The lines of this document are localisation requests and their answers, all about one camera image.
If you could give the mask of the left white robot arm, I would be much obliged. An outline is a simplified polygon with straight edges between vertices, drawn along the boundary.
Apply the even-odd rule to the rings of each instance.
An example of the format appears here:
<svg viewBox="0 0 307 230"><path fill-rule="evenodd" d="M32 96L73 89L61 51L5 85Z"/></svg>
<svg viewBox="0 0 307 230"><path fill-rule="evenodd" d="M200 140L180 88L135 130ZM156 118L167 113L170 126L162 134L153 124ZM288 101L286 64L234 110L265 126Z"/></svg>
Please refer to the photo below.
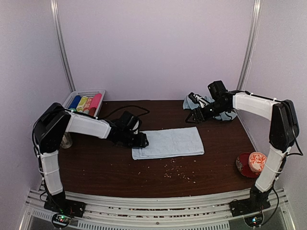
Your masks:
<svg viewBox="0 0 307 230"><path fill-rule="evenodd" d="M66 133L79 133L119 143L128 148L145 148L149 145L146 134L139 131L142 121L125 111L115 120L99 119L64 108L53 103L35 122L32 142L45 180L50 204L59 213L69 209L60 179L58 153Z"/></svg>

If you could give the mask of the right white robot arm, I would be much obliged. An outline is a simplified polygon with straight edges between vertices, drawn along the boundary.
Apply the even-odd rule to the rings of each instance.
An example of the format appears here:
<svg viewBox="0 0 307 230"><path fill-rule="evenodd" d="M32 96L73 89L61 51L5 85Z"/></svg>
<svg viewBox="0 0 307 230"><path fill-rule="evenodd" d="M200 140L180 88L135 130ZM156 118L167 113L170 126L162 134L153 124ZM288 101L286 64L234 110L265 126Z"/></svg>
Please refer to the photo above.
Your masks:
<svg viewBox="0 0 307 230"><path fill-rule="evenodd" d="M233 216L261 211L269 208L270 192L281 174L291 147L296 144L299 126L294 104L291 100L279 101L258 96L247 91L213 91L215 100L209 103L197 94L188 98L198 107L186 118L187 123L198 124L222 112L242 110L268 119L270 150L264 168L251 187L249 198L230 202Z"/></svg>

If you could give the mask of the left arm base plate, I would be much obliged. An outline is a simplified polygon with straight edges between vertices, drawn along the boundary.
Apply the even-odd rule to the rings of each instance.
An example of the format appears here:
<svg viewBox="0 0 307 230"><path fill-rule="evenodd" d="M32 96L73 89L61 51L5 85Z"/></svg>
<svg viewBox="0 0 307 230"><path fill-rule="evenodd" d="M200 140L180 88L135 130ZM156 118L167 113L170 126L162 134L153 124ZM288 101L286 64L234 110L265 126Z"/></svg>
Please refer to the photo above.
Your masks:
<svg viewBox="0 0 307 230"><path fill-rule="evenodd" d="M44 203L44 209L61 213L70 217L82 218L85 211L86 204L80 201L66 200L63 207L59 208L50 199L47 199Z"/></svg>

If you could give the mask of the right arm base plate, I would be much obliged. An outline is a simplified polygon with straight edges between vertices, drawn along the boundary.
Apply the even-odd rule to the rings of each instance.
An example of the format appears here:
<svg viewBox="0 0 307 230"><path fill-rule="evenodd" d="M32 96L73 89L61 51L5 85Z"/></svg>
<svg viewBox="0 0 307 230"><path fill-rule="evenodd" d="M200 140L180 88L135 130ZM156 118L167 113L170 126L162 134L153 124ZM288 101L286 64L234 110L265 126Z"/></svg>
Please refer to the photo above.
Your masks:
<svg viewBox="0 0 307 230"><path fill-rule="evenodd" d="M232 217L237 217L268 209L271 207L271 204L268 200L260 202L260 204L252 204L248 198L243 200L233 200L229 203L229 207Z"/></svg>

